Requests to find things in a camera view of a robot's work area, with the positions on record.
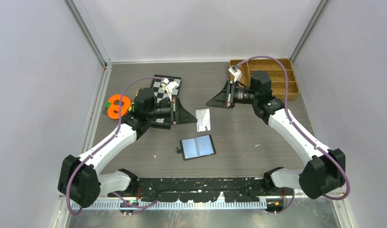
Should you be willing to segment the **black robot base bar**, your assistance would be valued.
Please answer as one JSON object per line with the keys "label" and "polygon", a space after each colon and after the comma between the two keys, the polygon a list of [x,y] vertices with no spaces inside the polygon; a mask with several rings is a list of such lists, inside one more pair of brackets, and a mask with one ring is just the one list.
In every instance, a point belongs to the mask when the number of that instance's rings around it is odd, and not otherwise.
{"label": "black robot base bar", "polygon": [[215,202],[220,196],[225,202],[255,202],[261,196],[291,197],[289,188],[268,189],[262,178],[139,178],[132,186],[118,191],[121,197],[138,198],[144,202],[194,203]]}

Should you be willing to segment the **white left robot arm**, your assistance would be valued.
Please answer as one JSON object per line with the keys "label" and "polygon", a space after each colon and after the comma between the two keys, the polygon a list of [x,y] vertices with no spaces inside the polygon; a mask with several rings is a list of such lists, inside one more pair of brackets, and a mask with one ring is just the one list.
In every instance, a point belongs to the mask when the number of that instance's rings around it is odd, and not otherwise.
{"label": "white left robot arm", "polygon": [[61,167],[58,190],[66,196],[67,204],[90,207],[100,195],[121,191],[131,197],[137,193],[136,176],[121,169],[112,174],[101,171],[124,148],[136,142],[151,127],[152,120],[169,118],[173,124],[192,124],[197,119],[188,112],[178,96],[157,102],[151,88],[137,91],[134,110],[125,114],[115,130],[87,152],[67,156]]}

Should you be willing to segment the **black leather card holder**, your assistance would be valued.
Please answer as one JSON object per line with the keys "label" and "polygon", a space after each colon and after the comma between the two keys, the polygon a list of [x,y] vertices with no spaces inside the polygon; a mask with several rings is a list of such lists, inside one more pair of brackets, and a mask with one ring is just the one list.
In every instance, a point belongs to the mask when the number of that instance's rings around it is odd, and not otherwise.
{"label": "black leather card holder", "polygon": [[176,152],[182,155],[184,161],[216,154],[213,138],[210,134],[190,139],[180,140]]}

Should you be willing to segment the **white credit card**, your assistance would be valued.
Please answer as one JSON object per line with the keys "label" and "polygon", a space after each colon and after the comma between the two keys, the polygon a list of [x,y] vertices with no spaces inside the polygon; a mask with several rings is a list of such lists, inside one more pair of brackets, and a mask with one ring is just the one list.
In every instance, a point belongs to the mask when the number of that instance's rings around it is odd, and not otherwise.
{"label": "white credit card", "polygon": [[211,130],[210,109],[200,109],[195,111],[197,119],[197,132],[206,132]]}

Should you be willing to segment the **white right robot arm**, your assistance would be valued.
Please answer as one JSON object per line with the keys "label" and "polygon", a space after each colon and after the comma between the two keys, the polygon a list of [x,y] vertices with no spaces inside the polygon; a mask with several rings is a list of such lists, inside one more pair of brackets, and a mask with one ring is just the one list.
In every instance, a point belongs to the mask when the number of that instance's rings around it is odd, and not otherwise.
{"label": "white right robot arm", "polygon": [[225,109],[236,104],[251,105],[255,115],[278,132],[304,163],[302,170],[277,167],[265,172],[262,184],[266,193],[275,195],[282,188],[299,189],[317,199],[348,185],[344,152],[330,149],[298,123],[285,103],[272,94],[272,82],[266,71],[253,72],[250,86],[240,84],[226,81],[206,105]]}

